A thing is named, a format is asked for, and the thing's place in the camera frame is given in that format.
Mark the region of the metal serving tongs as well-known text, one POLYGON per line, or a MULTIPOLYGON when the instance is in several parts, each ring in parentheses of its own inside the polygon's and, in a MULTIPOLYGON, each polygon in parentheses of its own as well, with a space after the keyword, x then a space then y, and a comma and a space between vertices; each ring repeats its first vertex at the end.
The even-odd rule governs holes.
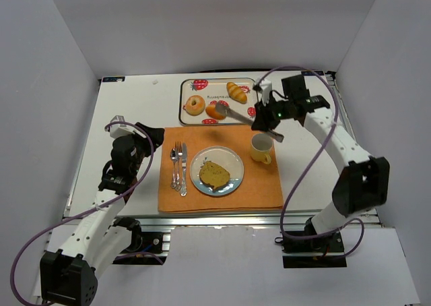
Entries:
MULTIPOLYGON (((254 121, 252 119, 249 119, 248 117, 245 117, 244 115, 241 115, 240 113, 237 113, 236 111, 232 110, 231 108, 221 104, 221 103, 217 103, 215 105, 215 110, 225 116, 225 117, 230 117, 233 118, 241 123, 244 123, 248 126, 253 126, 254 121)), ((271 137, 272 139, 274 139, 275 141, 282 143, 284 140, 284 136, 280 133, 277 133, 275 131, 272 130, 267 130, 267 131, 260 131, 261 133, 265 133, 266 135, 268 135, 269 137, 271 137)))

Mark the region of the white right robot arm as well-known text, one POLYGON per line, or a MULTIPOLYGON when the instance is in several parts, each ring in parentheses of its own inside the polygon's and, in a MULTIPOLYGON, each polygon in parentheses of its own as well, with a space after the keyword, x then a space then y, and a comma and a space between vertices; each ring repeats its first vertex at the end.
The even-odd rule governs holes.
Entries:
POLYGON ((281 83, 284 93, 280 100, 274 98, 272 83, 265 77, 253 84, 253 90, 260 93, 261 98, 255 104, 256 117, 251 128, 282 142, 284 137, 275 132, 275 128, 280 121, 293 119, 321 145, 306 169, 313 166, 322 152, 332 159, 339 178, 331 202, 307 220, 302 235, 281 232, 289 241, 311 241, 319 245, 356 221, 358 214, 387 202, 390 164, 386 158, 376 158, 363 149, 337 122, 339 107, 336 104, 329 104, 321 95, 310 95, 303 75, 284 78, 281 83))

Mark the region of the round golden bun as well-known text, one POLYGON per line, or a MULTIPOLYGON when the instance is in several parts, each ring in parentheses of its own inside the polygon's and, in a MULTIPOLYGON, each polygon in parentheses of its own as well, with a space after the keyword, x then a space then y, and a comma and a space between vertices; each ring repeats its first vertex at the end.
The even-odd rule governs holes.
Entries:
POLYGON ((223 120, 226 117, 223 114, 220 114, 216 110, 216 104, 209 104, 205 108, 205 112, 212 118, 216 120, 223 120))

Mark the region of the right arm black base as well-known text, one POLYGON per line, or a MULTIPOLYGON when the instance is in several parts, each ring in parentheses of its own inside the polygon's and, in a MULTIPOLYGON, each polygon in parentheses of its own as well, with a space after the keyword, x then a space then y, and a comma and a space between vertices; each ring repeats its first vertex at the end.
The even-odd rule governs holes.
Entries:
POLYGON ((340 233, 313 240, 274 239, 282 250, 285 269, 346 268, 344 244, 340 233))

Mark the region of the brown bread slice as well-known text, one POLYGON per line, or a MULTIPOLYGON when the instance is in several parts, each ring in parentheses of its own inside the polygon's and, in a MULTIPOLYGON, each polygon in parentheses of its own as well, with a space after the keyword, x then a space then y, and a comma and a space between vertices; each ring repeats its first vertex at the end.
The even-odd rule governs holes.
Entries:
POLYGON ((207 161, 200 168, 199 179, 206 187, 217 191, 227 186, 230 181, 230 173, 224 167, 207 161))

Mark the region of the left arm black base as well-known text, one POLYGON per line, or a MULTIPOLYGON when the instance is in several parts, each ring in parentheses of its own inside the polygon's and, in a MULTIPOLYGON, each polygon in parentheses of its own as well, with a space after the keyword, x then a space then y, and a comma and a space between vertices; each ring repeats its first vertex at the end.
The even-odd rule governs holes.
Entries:
POLYGON ((117 218, 110 228, 126 229, 131 233, 128 247, 124 248, 113 264, 116 265, 162 265, 168 255, 168 233, 144 231, 140 222, 134 218, 117 218))

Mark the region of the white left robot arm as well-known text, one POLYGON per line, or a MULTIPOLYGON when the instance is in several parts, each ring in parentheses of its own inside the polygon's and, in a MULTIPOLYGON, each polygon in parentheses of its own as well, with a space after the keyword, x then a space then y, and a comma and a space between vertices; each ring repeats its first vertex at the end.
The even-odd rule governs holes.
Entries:
POLYGON ((40 261, 43 300, 62 305, 90 305, 104 271, 120 253, 141 248, 140 223, 119 212, 139 184, 141 163, 163 144, 164 129, 113 119, 106 130, 113 138, 110 160, 88 214, 55 252, 40 261))

